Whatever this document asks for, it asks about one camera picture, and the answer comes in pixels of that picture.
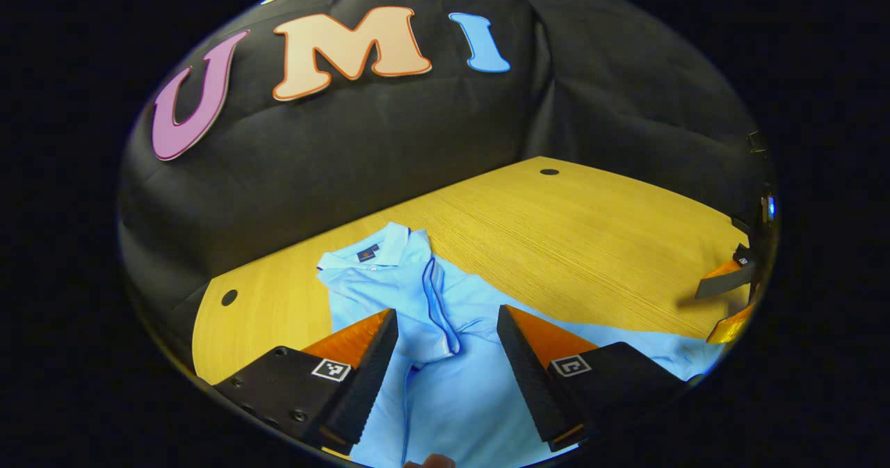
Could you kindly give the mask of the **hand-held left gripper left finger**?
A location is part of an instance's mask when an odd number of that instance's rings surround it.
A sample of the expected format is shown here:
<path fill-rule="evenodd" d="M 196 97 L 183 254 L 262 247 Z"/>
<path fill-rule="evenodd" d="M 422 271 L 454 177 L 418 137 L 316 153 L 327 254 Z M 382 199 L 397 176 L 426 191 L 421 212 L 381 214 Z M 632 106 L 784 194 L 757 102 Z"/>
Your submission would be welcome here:
<path fill-rule="evenodd" d="M 384 309 L 302 350 L 276 346 L 213 388 L 311 448 L 349 455 L 359 443 L 398 340 Z"/>

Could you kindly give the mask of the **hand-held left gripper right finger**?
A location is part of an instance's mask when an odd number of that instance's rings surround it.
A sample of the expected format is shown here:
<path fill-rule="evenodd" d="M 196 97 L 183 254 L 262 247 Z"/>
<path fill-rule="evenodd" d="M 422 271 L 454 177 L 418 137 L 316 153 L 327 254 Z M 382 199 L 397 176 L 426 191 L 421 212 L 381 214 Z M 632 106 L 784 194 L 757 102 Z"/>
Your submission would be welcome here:
<path fill-rule="evenodd" d="M 688 388 L 626 342 L 598 346 L 518 307 L 499 307 L 496 331 L 553 452 L 636 426 Z"/>

